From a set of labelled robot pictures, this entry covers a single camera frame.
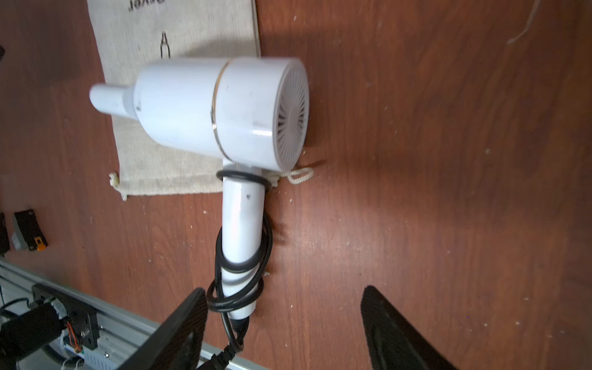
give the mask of black cylinder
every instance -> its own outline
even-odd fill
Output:
[[[44,303],[3,324],[0,347],[5,356],[19,361],[59,337],[63,329],[56,310]]]

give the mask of power cord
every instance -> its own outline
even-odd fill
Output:
[[[252,173],[243,173],[233,170],[222,170],[216,173],[219,179],[224,177],[237,178],[242,180],[248,180],[258,182],[265,186],[266,189],[271,187],[271,184],[267,179],[261,176],[253,175]],[[218,232],[216,238],[216,257],[215,257],[215,269],[214,269],[214,281],[210,284],[207,292],[205,293],[205,299],[208,302],[208,308],[210,311],[218,312],[222,316],[222,323],[224,324],[224,330],[226,336],[229,339],[229,344],[224,350],[218,354],[212,356],[209,361],[206,361],[200,368],[201,369],[225,369],[230,361],[244,348],[244,336],[247,334],[249,329],[249,318],[243,320],[231,320],[229,312],[241,309],[249,304],[255,302],[263,293],[263,274],[265,273],[265,267],[269,262],[271,256],[271,250],[274,245],[274,238],[272,233],[271,222],[267,213],[263,213],[263,230],[261,232],[261,244],[257,252],[248,261],[235,264],[229,262],[222,251],[222,228]],[[253,278],[244,286],[239,292],[225,297],[222,291],[222,269],[232,272],[234,274],[241,274],[252,270],[255,266],[259,265]],[[257,290],[250,294],[250,292],[257,286]]]
[[[64,356],[60,355],[56,350],[54,350],[50,345],[41,347],[43,353],[47,355],[53,362],[61,365],[65,368],[74,368],[76,364],[79,363],[79,366],[84,366],[84,360],[78,356],[65,358]]]
[[[27,308],[30,308],[30,307],[31,307],[31,304],[29,303],[29,298],[25,298],[25,297],[23,297],[23,298],[17,298],[17,299],[15,299],[15,300],[12,300],[12,301],[10,301],[10,302],[6,303],[6,304],[5,304],[5,305],[3,305],[2,307],[0,307],[0,315],[3,315],[3,314],[4,314],[4,312],[6,311],[6,309],[7,309],[9,306],[12,306],[12,305],[13,305],[13,304],[15,304],[15,303],[19,303],[19,302],[25,302],[25,301],[27,302]]]

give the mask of wooden table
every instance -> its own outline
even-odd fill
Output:
[[[369,284],[461,369],[592,366],[592,7],[502,0],[258,1],[265,56],[306,64],[298,186],[267,196],[275,249],[244,357],[369,368]],[[84,1],[0,4],[0,205],[43,253],[7,259],[162,321],[213,278],[221,195],[130,197]],[[205,339],[227,341],[218,315]]]

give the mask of rope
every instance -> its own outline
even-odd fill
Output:
[[[540,0],[535,0],[535,2],[532,4],[532,9],[530,10],[530,15],[528,16],[528,20],[526,21],[526,26],[524,27],[524,30],[518,36],[509,39],[506,42],[507,45],[513,44],[516,40],[518,40],[525,33],[528,32],[528,30],[530,29],[530,25],[532,25],[532,21],[535,19],[535,14],[536,14],[536,11],[539,9],[539,5],[540,5]]]
[[[314,176],[314,169],[312,167],[302,167],[299,169],[293,169],[292,171],[288,172],[275,172],[269,171],[267,173],[267,178],[269,180],[273,178],[282,178],[285,177],[290,181],[293,185],[298,185],[306,180],[310,180]]]
[[[121,199],[123,199],[123,201],[127,201],[127,194],[123,194],[120,190],[118,190],[119,176],[117,176],[116,172],[111,172],[109,174],[109,185],[111,185],[115,190],[117,190],[119,193],[121,193]]]

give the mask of hair dryer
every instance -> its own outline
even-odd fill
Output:
[[[244,327],[238,341],[229,334],[240,352],[272,244],[262,169],[287,172],[300,156],[309,110],[304,65],[294,58],[163,60],[135,85],[94,85],[90,99],[100,112],[139,121],[164,146],[223,160],[217,278],[208,303],[223,314],[227,334],[228,315],[235,331]]]

